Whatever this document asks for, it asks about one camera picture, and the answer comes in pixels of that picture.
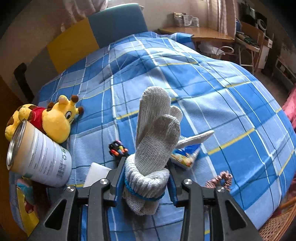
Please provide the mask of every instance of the white knit glove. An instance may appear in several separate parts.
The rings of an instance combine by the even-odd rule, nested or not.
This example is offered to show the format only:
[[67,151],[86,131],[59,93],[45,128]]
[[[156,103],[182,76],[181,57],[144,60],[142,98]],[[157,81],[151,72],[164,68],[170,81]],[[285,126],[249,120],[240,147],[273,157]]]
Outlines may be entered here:
[[147,88],[140,100],[136,153],[125,162],[124,198],[138,215],[156,212],[169,178],[164,168],[180,137],[182,112],[165,89]]

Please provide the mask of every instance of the giraffe ear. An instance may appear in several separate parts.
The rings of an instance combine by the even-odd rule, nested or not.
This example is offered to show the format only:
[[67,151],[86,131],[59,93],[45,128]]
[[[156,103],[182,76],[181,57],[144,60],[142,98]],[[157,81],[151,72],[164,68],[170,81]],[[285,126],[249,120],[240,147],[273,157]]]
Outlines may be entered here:
[[46,111],[50,111],[50,110],[52,110],[53,107],[54,107],[54,102],[49,102]]
[[77,95],[72,95],[71,96],[71,101],[74,102],[74,103],[77,103],[79,100],[78,96]]
[[84,112],[84,109],[83,109],[82,106],[79,106],[78,108],[76,108],[76,114],[80,114],[80,115],[82,115],[83,112]]

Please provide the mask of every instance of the curtain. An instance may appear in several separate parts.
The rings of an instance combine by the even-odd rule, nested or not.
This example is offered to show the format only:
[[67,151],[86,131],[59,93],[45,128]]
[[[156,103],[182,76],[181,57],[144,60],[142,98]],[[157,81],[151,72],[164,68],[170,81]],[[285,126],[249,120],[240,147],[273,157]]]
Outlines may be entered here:
[[63,23],[63,30],[78,21],[107,8],[108,0],[63,0],[68,19]]
[[235,1],[207,0],[209,28],[235,37]]

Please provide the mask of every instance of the pink fabric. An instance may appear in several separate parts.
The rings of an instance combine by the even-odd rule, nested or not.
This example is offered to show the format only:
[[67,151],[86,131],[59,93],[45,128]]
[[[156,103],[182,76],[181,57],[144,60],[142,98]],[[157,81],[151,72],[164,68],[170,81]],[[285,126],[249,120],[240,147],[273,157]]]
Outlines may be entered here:
[[[288,119],[291,121],[293,129],[296,129],[296,87],[292,89],[287,101],[282,107]],[[288,190],[288,200],[296,196],[296,175],[293,178],[293,181]]]
[[282,109],[291,121],[293,129],[296,129],[296,87],[291,91]]

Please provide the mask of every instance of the blue cuff trim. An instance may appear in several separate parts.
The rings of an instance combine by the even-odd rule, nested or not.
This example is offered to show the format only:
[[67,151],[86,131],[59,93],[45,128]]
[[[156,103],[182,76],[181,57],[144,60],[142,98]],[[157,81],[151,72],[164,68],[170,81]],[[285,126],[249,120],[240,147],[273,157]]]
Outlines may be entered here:
[[163,193],[163,194],[161,194],[159,197],[156,197],[156,198],[155,198],[155,197],[151,197],[151,198],[143,197],[142,195],[137,194],[137,193],[131,188],[131,186],[130,186],[129,183],[127,182],[125,176],[124,176],[124,183],[125,183],[125,185],[126,185],[126,189],[129,190],[129,192],[130,192],[131,194],[135,195],[135,196],[138,197],[138,198],[141,198],[141,199],[143,199],[143,200],[146,200],[146,201],[156,202],[156,201],[158,201],[159,199],[161,199],[161,198],[164,196],[164,194],[165,194],[165,193]]

